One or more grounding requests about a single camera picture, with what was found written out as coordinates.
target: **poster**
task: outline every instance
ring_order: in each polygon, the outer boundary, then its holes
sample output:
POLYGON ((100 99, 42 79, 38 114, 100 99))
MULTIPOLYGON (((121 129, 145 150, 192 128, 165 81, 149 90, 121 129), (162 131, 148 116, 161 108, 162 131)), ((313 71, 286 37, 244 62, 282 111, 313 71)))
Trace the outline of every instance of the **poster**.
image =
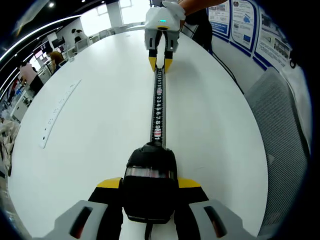
POLYGON ((268 61, 280 71, 289 60, 291 47, 278 25, 259 7, 259 36, 255 48, 256 57, 268 61))
POLYGON ((232 0, 232 39, 247 48, 253 49, 256 34, 254 6, 246 0, 232 0))
POLYGON ((230 2, 226 1, 216 6, 209 7, 209 21, 213 32, 223 36, 230 35, 230 2))

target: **white wall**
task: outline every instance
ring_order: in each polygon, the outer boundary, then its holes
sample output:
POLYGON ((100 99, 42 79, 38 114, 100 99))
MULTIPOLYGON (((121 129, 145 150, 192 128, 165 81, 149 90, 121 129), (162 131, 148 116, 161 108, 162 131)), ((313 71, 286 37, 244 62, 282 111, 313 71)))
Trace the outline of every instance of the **white wall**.
POLYGON ((57 35, 56 35, 56 33, 55 33, 55 32, 50 33, 48 36, 46 36, 46 38, 48 39, 48 41, 49 41, 50 46, 52 47, 52 49, 55 49, 54 46, 53 46, 53 44, 52 44, 52 41, 53 41, 53 40, 56 40, 56 39, 58 38, 57 35))
POLYGON ((244 93, 246 93, 265 72, 254 60, 242 51, 216 36, 212 36, 212 49, 233 72, 244 93))
POLYGON ((64 37, 65 43, 67 44, 68 48, 72 48, 75 45, 75 36, 71 33, 72 29, 80 29, 83 31, 80 18, 77 18, 56 33, 58 39, 64 37))

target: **black cable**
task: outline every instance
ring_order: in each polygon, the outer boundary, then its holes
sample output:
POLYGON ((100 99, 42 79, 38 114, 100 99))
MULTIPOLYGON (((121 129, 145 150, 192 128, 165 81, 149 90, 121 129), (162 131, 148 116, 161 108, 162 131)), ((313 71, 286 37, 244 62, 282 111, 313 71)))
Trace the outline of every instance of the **black cable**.
POLYGON ((145 232, 144 232, 144 240, 151 240, 151 232, 152 232, 152 223, 147 223, 145 226, 145 232))
POLYGON ((233 81, 235 82, 235 84, 238 86, 238 88, 240 89, 242 94, 245 94, 244 91, 242 91, 241 87, 238 84, 238 81, 234 75, 234 73, 230 70, 230 68, 228 68, 228 66, 212 51, 212 56, 222 65, 222 67, 228 72, 228 74, 230 75, 230 77, 233 79, 233 81))

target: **desk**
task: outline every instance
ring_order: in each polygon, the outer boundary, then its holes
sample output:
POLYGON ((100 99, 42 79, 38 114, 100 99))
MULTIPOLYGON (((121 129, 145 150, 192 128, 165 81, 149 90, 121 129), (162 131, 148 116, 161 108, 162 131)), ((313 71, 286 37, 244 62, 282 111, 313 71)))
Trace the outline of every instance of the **desk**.
MULTIPOLYGON (((199 182, 256 236, 268 172, 255 118, 224 68, 190 38, 180 35, 173 58, 166 75, 166 146, 175 153, 178 174, 199 182)), ((96 42, 43 86, 21 122, 8 179, 15 209, 33 237, 51 231, 54 220, 87 200, 98 183, 124 175, 133 150, 150 139, 153 91, 143 30, 96 42), (41 149, 52 110, 78 79, 41 149)), ((143 239, 145 226, 124 214, 120 239, 143 239)), ((152 239, 178 239, 174 223, 154 226, 152 239)))

